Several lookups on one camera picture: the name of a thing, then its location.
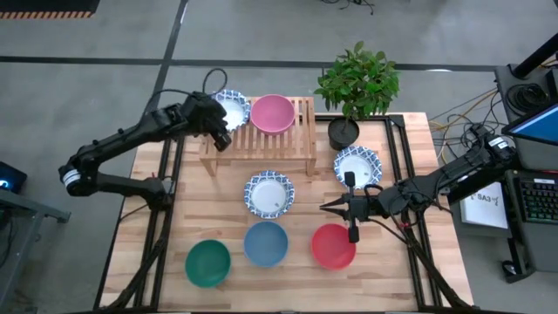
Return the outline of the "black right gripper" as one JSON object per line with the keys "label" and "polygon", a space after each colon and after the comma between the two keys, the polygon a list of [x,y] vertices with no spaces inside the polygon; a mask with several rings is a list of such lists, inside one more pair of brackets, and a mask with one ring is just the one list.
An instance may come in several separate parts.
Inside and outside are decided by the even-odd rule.
{"label": "black right gripper", "polygon": [[[348,219],[349,241],[351,243],[357,243],[360,239],[357,222],[368,222],[369,216],[371,215],[371,204],[373,202],[373,197],[370,195],[368,189],[375,188],[379,190],[380,186],[377,184],[366,184],[363,187],[364,196],[362,196],[355,195],[356,179],[353,172],[345,172],[344,181],[345,185],[349,189],[349,193],[342,194],[338,199],[321,205],[321,210],[339,215],[343,219]],[[340,208],[327,208],[337,205],[343,205],[346,203],[348,204],[348,211]]]}

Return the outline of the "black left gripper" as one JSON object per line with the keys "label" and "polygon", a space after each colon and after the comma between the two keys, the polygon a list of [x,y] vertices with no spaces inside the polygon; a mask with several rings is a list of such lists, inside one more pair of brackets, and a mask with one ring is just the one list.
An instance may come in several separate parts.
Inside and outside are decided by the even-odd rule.
{"label": "black left gripper", "polygon": [[227,115],[223,106],[203,92],[191,93],[185,102],[187,115],[186,135],[197,137],[209,134],[219,152],[225,151],[232,140],[228,135]]}

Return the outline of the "blue patterned paper bowl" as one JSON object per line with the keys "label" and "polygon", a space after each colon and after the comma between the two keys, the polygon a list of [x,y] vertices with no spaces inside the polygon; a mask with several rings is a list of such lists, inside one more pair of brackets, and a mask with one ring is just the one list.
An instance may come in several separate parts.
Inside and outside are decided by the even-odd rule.
{"label": "blue patterned paper bowl", "polygon": [[292,181],[274,170],[253,175],[244,185],[243,200],[251,214],[262,219],[276,219],[286,214],[295,201]]}
{"label": "blue patterned paper bowl", "polygon": [[241,92],[223,89],[215,93],[213,98],[226,111],[224,120],[227,122],[229,132],[233,132],[248,123],[251,107],[248,99]]}
{"label": "blue patterned paper bowl", "polygon": [[383,177],[382,162],[378,155],[362,146],[346,147],[339,151],[333,161],[333,170],[337,180],[344,186],[347,186],[344,173],[352,172],[355,175],[355,189],[378,184]]}

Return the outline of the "red bowl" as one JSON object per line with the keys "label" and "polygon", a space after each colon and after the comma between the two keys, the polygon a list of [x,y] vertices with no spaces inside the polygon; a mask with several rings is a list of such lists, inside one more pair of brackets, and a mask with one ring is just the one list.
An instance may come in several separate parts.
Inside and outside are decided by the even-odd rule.
{"label": "red bowl", "polygon": [[316,262],[327,270],[348,267],[357,253],[345,226],[328,223],[319,227],[311,239],[311,252]]}

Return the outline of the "pink bowl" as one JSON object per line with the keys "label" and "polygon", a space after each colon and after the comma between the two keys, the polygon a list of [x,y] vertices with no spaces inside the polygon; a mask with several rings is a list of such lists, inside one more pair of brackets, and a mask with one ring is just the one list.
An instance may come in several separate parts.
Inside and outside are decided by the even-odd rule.
{"label": "pink bowl", "polygon": [[250,120],[262,133],[279,135],[294,123],[296,110],[284,96],[268,94],[260,97],[251,106]]}

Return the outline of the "green bowl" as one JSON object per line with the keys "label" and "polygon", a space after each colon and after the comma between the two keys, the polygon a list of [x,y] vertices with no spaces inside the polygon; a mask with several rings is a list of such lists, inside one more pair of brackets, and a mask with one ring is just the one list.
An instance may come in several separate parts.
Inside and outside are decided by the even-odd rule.
{"label": "green bowl", "polygon": [[196,243],[188,252],[185,272],[188,280],[200,288],[221,284],[231,269],[231,255],[226,245],[208,239]]}

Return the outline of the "wooden slatted shelf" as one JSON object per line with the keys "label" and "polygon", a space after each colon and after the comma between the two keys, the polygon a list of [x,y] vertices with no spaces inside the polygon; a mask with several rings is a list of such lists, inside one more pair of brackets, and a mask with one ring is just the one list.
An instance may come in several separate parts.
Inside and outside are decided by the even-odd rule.
{"label": "wooden slatted shelf", "polygon": [[232,143],[219,153],[211,137],[201,140],[199,157],[211,176],[217,166],[230,161],[304,161],[306,174],[313,175],[316,160],[316,121],[312,97],[289,97],[297,110],[293,125],[283,134],[267,135],[252,123],[231,133]]}

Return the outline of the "green potted plant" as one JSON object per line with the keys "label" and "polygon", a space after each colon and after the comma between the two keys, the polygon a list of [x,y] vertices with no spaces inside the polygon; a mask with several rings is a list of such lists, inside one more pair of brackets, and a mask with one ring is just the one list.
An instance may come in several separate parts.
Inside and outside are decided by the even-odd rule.
{"label": "green potted plant", "polygon": [[357,140],[358,121],[385,114],[400,91],[396,63],[382,51],[366,50],[362,41],[336,56],[317,84],[314,93],[323,98],[326,110],[339,109],[343,115],[334,118],[327,130],[330,146],[337,151]]}

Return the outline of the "black diagonal bar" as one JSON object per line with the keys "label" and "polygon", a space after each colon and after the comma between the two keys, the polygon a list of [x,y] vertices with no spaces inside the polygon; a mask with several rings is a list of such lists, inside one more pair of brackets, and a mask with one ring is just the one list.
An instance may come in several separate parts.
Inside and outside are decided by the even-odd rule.
{"label": "black diagonal bar", "polygon": [[499,182],[504,193],[506,193],[509,190],[507,182],[512,178],[513,174],[514,169],[481,169],[474,174],[468,175],[464,180],[461,180],[454,186],[451,186],[450,192],[447,195],[447,200],[450,205],[453,205],[455,202],[467,198],[467,196],[472,195],[474,192],[477,192],[494,182]]}

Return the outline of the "white paper sheet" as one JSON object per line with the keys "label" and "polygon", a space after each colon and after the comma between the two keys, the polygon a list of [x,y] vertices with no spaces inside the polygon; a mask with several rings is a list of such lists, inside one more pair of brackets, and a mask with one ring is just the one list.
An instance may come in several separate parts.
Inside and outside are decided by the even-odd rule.
{"label": "white paper sheet", "polygon": [[507,229],[506,208],[501,193],[475,193],[459,202],[462,222]]}

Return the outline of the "black stand foot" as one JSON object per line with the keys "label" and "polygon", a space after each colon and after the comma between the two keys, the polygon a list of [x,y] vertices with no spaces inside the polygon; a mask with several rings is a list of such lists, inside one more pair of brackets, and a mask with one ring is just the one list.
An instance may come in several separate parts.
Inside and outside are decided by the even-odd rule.
{"label": "black stand foot", "polygon": [[507,283],[519,282],[535,273],[535,267],[520,237],[507,238],[510,260],[500,263],[504,279]]}

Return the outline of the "gray metal side table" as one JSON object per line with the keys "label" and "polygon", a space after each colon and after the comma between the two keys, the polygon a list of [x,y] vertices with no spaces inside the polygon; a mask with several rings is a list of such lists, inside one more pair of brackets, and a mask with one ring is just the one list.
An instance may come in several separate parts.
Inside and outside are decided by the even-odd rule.
{"label": "gray metal side table", "polygon": [[28,255],[37,239],[44,218],[67,223],[71,214],[0,190],[0,221],[7,215],[5,227],[0,228],[0,313],[6,313],[7,303]]}

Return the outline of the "black hazard-striped mat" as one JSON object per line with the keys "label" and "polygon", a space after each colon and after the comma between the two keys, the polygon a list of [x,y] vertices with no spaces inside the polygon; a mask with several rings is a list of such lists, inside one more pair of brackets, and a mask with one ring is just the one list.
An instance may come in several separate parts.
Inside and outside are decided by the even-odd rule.
{"label": "black hazard-striped mat", "polygon": [[100,0],[0,0],[0,20],[91,17]]}

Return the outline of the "gray equipment cart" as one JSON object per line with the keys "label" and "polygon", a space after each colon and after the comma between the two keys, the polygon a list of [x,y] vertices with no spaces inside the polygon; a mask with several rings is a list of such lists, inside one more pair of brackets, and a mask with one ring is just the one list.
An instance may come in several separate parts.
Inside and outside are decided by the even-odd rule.
{"label": "gray equipment cart", "polygon": [[[558,69],[538,68],[525,78],[516,78],[512,74],[513,68],[515,65],[506,65],[495,70],[495,82],[508,124],[526,113],[558,103]],[[558,146],[512,138],[519,164],[514,167],[514,174],[507,182],[507,194],[512,206],[510,220],[515,237],[523,240],[535,270],[558,272],[558,224],[526,222],[519,191],[519,180],[522,178],[558,182]]]}

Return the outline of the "black backlit keyboard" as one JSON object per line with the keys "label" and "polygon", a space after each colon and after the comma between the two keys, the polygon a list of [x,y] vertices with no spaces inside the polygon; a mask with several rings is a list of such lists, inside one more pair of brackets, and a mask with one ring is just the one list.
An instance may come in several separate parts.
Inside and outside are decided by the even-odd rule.
{"label": "black backlit keyboard", "polygon": [[519,180],[520,204],[524,220],[558,224],[558,182],[550,179]]}

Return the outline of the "dark device with blue light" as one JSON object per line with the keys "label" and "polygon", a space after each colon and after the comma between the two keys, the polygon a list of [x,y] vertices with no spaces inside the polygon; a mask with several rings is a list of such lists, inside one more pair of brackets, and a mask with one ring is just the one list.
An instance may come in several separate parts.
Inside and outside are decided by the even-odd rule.
{"label": "dark device with blue light", "polygon": [[26,173],[0,161],[0,189],[19,194],[27,177]]}

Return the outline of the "laptop with blue screen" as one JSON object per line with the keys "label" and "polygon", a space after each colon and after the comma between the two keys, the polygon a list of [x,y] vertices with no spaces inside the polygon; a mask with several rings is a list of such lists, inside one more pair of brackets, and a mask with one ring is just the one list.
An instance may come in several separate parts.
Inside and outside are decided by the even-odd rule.
{"label": "laptop with blue screen", "polygon": [[526,113],[502,128],[505,135],[558,146],[558,103]]}

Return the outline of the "black rig pole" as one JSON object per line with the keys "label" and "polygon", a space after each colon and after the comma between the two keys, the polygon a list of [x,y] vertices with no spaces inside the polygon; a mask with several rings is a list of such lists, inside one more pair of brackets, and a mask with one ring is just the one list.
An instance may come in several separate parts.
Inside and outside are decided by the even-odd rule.
{"label": "black rig pole", "polygon": [[547,42],[535,50],[519,65],[515,66],[512,74],[518,78],[525,78],[537,66],[541,65],[545,60],[558,52],[558,32],[555,33]]}

